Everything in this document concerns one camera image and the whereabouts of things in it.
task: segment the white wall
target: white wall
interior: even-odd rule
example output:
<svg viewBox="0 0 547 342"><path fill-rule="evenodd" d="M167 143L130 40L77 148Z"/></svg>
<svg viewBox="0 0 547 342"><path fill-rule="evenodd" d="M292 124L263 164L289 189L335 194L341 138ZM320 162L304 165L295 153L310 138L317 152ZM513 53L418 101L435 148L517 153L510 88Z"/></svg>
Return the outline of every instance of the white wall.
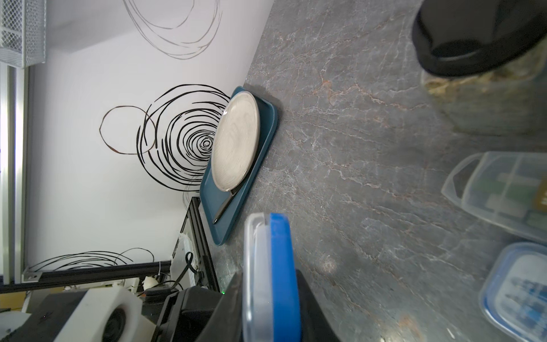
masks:
<svg viewBox="0 0 547 342"><path fill-rule="evenodd" d="M27 265L132 247L170 259L188 207L183 193L156 183L135 155L108 149L99 125L109 109L146 109L183 83L231 95L245 80L272 3L220 0L211 45L179 60L143 39L121 0L48 2L47 61L36 68L33 89ZM150 260L145 252L131 256Z"/></svg>

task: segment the clear plastic container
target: clear plastic container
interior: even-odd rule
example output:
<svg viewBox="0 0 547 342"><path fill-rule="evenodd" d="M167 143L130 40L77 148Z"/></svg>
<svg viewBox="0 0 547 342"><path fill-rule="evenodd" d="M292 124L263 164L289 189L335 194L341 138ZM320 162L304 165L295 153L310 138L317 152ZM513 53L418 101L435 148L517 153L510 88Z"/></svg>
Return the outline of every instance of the clear plastic container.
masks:
<svg viewBox="0 0 547 342"><path fill-rule="evenodd" d="M243 340L299 342L300 302L286 216L249 215L243 246Z"/></svg>
<svg viewBox="0 0 547 342"><path fill-rule="evenodd" d="M480 162L459 198L453 179L476 160ZM547 212L534 202L546 177L547 153L478 153L454 168L441 192L465 211L512 234L547 242Z"/></svg>
<svg viewBox="0 0 547 342"><path fill-rule="evenodd" d="M547 341L547 247L531 242L506 247L482 287L479 305L507 335Z"/></svg>
<svg viewBox="0 0 547 342"><path fill-rule="evenodd" d="M494 70L462 78L422 72L421 85L460 132L525 134L545 125L547 38Z"/></svg>

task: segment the black lid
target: black lid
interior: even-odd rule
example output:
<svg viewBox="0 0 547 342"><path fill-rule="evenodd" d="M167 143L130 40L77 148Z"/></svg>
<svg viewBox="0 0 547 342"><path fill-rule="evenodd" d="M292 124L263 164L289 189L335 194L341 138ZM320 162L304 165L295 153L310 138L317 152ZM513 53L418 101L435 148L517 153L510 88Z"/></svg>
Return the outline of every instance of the black lid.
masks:
<svg viewBox="0 0 547 342"><path fill-rule="evenodd" d="M494 69L547 33L547 0L424 0L412 41L429 73L458 77Z"/></svg>

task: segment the teal tray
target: teal tray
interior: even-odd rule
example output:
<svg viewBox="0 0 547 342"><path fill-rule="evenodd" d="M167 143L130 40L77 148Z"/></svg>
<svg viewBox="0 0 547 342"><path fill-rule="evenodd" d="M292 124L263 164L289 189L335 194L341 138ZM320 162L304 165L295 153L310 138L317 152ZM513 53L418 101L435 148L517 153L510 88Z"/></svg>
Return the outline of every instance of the teal tray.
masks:
<svg viewBox="0 0 547 342"><path fill-rule="evenodd" d="M232 97L240 91L245 89L238 86L232 93ZM205 173L203 174L203 181L200 185L200 198L203 203L203 211L211 230L211 236L217 246L222 245L228 239L234 224L236 223L241 207L247 199L249 190L253 185L254 178L258 173L266 152L270 147L270 143L274 138L275 131L277 129L277 109L274 105L266 101L265 99L253 94L257 100L258 111L260 112L260 139L258 140L257 159L254 165L247 175L247 178L243 181L241 189L237 192L232 199L232 202L226 208L224 214L220 217L217 224L213 224L214 215L217 213L220 205L230 195L229 192L220 191L213 181L211 174L211 161L207 164Z"/></svg>

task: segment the sticker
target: sticker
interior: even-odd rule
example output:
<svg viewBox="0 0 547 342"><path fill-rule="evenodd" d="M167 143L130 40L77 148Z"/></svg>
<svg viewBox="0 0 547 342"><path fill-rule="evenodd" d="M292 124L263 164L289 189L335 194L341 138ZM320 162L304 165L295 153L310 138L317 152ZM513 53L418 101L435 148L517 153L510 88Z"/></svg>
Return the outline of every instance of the sticker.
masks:
<svg viewBox="0 0 547 342"><path fill-rule="evenodd" d="M534 200L534 206L539 211L547 212L547 178L543 178L539 185L536 199Z"/></svg>

